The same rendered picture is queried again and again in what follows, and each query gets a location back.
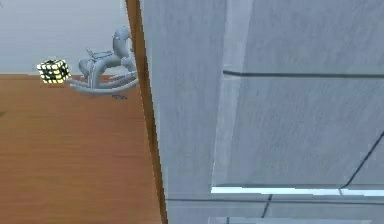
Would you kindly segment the grey rocking horse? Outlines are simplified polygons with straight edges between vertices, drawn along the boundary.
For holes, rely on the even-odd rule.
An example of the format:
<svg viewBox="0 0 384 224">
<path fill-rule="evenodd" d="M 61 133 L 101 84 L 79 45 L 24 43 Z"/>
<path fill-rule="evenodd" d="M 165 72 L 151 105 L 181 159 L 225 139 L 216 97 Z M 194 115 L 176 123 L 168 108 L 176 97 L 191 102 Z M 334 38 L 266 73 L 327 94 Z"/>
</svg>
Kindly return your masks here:
<svg viewBox="0 0 384 224">
<path fill-rule="evenodd" d="M 80 93 L 90 95 L 114 95 L 139 83 L 132 35 L 126 26 L 117 28 L 112 35 L 112 50 L 94 53 L 78 62 L 82 80 L 68 78 L 69 86 Z M 111 81 L 102 82 L 101 78 L 108 69 L 124 67 L 126 72 L 114 75 Z"/>
</svg>

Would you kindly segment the yellow and black puzzle cube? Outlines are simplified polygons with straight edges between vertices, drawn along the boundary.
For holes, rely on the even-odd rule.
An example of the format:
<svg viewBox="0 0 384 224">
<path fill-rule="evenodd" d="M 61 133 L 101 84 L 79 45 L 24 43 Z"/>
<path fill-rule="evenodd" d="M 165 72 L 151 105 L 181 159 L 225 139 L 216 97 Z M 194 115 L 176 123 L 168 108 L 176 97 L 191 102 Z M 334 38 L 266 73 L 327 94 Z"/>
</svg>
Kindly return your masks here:
<svg viewBox="0 0 384 224">
<path fill-rule="evenodd" d="M 36 68 L 41 80 L 48 84 L 61 84 L 71 76 L 65 60 L 46 60 L 37 64 Z"/>
</svg>

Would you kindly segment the grey cupboard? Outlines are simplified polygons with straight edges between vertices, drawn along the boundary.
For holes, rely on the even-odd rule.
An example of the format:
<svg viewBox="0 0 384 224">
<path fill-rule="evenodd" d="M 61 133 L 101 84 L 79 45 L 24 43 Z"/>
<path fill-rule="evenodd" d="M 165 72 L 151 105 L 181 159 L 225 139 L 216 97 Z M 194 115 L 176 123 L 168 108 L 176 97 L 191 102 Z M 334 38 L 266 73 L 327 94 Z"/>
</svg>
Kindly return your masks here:
<svg viewBox="0 0 384 224">
<path fill-rule="evenodd" d="M 384 0 L 141 0 L 168 224 L 384 224 Z"/>
</svg>

